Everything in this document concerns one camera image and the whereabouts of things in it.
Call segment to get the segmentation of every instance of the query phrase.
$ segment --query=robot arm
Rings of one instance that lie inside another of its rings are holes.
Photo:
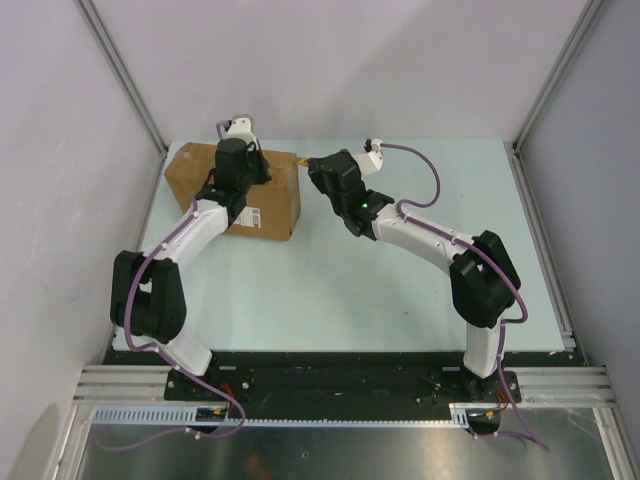
[[[197,193],[191,210],[163,240],[161,250],[145,270],[140,281],[144,290],[136,285],[130,320],[133,335],[159,342],[177,364],[196,375],[207,369],[211,352],[185,325],[187,308],[180,274],[236,220],[246,206],[251,186],[270,180],[248,115],[229,122],[227,138],[218,143],[215,160],[215,167]],[[123,251],[115,259],[111,321],[117,326],[124,327],[134,277],[155,249],[154,246],[144,252]]]
[[[334,212],[355,236],[364,235],[374,241],[397,245],[449,275],[453,304],[467,322],[464,366],[476,377],[488,378],[496,368],[500,320],[514,298],[497,274],[491,268],[484,268],[473,252],[436,232],[448,232],[453,239],[478,247],[519,288],[520,279],[513,264],[496,234],[485,231],[472,237],[412,214],[420,223],[432,227],[421,228],[400,216],[391,197],[367,190],[362,175],[380,169],[382,152],[379,145],[379,141],[368,141],[366,153],[355,156],[342,150],[328,157],[310,158],[307,161],[309,176],[318,190],[329,197]]]

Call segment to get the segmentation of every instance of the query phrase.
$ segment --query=white label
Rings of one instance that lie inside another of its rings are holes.
[[[253,207],[244,207],[235,224],[243,227],[260,228],[260,209]]]

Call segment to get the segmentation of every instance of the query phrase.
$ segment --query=wall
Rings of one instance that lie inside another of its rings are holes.
[[[0,478],[36,479],[159,159],[73,2],[2,2],[0,25]]]
[[[524,149],[584,347],[640,450],[640,3],[605,10]]]
[[[97,0],[168,140],[513,139],[586,0]]]

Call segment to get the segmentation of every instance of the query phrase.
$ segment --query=gray floor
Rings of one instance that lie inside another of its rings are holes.
[[[591,410],[527,411],[551,453],[510,438],[473,441],[463,430],[247,428],[225,440],[176,434],[125,453],[98,449],[90,437],[82,479],[609,479],[613,478]],[[518,429],[509,412],[503,429]],[[96,426],[109,445],[162,428]]]

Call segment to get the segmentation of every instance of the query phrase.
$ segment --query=cardboard box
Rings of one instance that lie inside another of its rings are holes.
[[[289,240],[300,216],[300,186],[295,153],[265,150],[271,181],[254,185],[247,194],[247,207],[228,233],[248,237]],[[189,208],[189,196],[200,191],[209,170],[215,166],[216,146],[187,143],[171,160],[164,176],[180,208]]]

